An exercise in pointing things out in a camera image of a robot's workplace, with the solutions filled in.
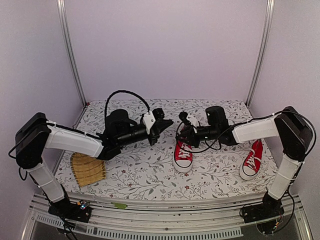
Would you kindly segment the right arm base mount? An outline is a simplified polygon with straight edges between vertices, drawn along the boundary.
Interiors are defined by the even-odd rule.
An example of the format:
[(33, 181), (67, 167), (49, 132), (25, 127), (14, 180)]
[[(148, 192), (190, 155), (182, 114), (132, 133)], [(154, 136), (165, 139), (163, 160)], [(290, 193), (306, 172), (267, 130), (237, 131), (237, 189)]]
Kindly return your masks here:
[(243, 218), (245, 223), (252, 223), (281, 216), (285, 213), (281, 200), (273, 199), (265, 195), (262, 203), (246, 204), (240, 211), (239, 215)]

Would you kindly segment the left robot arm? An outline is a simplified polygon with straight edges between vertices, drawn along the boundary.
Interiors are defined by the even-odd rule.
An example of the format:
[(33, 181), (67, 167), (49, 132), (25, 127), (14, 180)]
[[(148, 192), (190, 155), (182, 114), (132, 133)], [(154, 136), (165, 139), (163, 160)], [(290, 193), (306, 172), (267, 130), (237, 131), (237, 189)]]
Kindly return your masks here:
[(153, 146), (161, 133), (174, 121), (166, 119), (161, 108), (143, 114), (140, 122), (129, 118), (124, 109), (112, 111), (104, 119), (104, 132), (96, 136), (49, 121), (42, 112), (36, 113), (15, 135), (15, 161), (27, 171), (42, 189), (55, 209), (63, 216), (74, 213), (63, 186), (43, 159), (47, 149), (83, 154), (109, 161), (119, 155), (124, 146), (148, 140)]

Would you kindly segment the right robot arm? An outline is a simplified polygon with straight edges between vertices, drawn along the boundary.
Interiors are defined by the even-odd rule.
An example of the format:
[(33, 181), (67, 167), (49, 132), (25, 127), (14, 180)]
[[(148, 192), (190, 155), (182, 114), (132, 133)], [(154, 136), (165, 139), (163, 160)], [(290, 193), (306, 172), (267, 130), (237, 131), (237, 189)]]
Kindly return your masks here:
[(292, 106), (233, 125), (229, 124), (221, 106), (208, 107), (205, 114), (208, 124), (203, 126), (187, 112), (181, 112), (179, 118), (185, 128), (176, 133), (176, 141), (195, 148), (200, 142), (208, 140), (226, 146), (236, 146), (253, 140), (276, 140), (280, 144), (282, 160), (274, 181), (258, 208), (262, 218), (269, 218), (278, 210), (282, 197), (296, 180), (305, 158), (314, 148), (317, 140), (315, 127)]

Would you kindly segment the red sneaker with laces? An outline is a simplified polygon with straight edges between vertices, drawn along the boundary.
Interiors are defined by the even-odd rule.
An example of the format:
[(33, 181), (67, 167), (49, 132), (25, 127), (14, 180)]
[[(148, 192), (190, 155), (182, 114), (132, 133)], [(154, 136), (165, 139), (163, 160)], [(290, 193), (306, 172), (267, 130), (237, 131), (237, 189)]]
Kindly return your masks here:
[(194, 150), (194, 147), (190, 141), (187, 140), (187, 137), (178, 136), (172, 160), (175, 170), (182, 174), (188, 173), (193, 167), (195, 154), (198, 154), (198, 151)]

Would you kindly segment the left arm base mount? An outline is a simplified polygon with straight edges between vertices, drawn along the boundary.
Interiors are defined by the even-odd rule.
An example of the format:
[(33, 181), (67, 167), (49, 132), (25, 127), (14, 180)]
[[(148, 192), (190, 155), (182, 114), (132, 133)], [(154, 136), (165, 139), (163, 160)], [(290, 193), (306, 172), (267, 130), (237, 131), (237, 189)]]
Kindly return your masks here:
[(82, 208), (77, 203), (72, 203), (68, 199), (63, 199), (50, 204), (48, 213), (63, 219), (88, 223), (92, 214), (92, 208), (86, 206)]

